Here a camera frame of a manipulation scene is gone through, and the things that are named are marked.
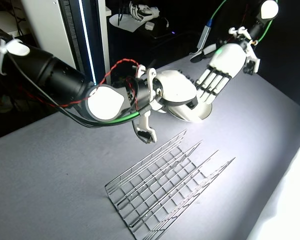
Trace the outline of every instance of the table surface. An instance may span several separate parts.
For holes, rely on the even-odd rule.
[[[162,69],[196,79],[206,65]],[[231,80],[202,123],[154,112],[150,125],[147,145],[129,123],[89,129],[56,113],[0,138],[0,240],[133,240],[104,186],[184,129],[184,150],[203,140],[191,158],[236,159],[161,239],[246,239],[300,147],[300,107],[258,75]]]

